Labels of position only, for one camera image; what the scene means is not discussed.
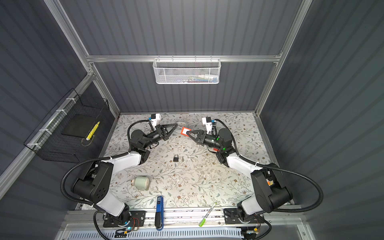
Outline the red padlock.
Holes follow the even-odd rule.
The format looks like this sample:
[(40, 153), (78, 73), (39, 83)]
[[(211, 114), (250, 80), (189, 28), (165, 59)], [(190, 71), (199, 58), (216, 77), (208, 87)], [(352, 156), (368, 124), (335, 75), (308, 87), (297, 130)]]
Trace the red padlock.
[(191, 129), (183, 127), (181, 130), (181, 135), (188, 136), (187, 132), (189, 132)]

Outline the small black padlock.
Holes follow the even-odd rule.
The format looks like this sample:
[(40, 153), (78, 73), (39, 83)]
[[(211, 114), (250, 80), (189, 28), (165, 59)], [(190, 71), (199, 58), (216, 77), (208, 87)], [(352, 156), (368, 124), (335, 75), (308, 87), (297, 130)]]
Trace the small black padlock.
[(178, 163), (179, 162), (179, 156), (178, 155), (174, 155), (173, 162), (174, 163)]

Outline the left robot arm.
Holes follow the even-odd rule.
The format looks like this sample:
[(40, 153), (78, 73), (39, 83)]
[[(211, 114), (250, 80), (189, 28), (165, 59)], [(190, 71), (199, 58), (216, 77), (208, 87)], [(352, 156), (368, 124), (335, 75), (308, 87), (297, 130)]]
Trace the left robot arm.
[(157, 125), (152, 127), (152, 132), (148, 134), (139, 129), (131, 131), (134, 125), (145, 122), (150, 121), (137, 121), (128, 128), (127, 153), (100, 158), (96, 161), (84, 161), (78, 178), (71, 187), (71, 192), (81, 197), (84, 204), (121, 222), (130, 220), (130, 210), (129, 206), (120, 201), (110, 190), (112, 176), (122, 170), (144, 164), (149, 158), (152, 146), (168, 140), (178, 127), (177, 123)]

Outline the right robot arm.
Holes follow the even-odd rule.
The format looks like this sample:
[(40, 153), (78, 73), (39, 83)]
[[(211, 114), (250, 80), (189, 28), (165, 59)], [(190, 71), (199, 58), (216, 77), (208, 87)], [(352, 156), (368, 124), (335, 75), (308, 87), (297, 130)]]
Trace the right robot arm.
[(270, 169), (277, 165), (268, 164), (262, 168), (253, 161), (245, 160), (237, 153), (230, 130), (220, 129), (216, 137), (205, 130), (187, 131), (186, 135), (197, 144), (216, 149), (216, 157), (221, 164), (251, 179), (254, 193), (237, 206), (241, 221), (253, 214), (271, 213), (293, 199), (283, 173)]

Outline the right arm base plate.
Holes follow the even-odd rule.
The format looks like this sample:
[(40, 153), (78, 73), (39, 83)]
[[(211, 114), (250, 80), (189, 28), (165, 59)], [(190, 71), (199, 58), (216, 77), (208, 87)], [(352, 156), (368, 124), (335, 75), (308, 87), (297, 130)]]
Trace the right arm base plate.
[(254, 224), (260, 225), (263, 224), (262, 215), (254, 213), (251, 215), (246, 214), (243, 210), (235, 208), (225, 208), (223, 210), (225, 223), (227, 225), (236, 225), (236, 224)]

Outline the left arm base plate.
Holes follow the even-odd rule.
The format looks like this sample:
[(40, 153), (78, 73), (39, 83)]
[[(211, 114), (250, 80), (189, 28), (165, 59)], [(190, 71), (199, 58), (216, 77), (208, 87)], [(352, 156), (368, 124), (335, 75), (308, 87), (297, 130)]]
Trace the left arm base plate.
[(146, 218), (146, 211), (123, 211), (118, 217), (106, 214), (104, 217), (104, 228), (143, 227)]

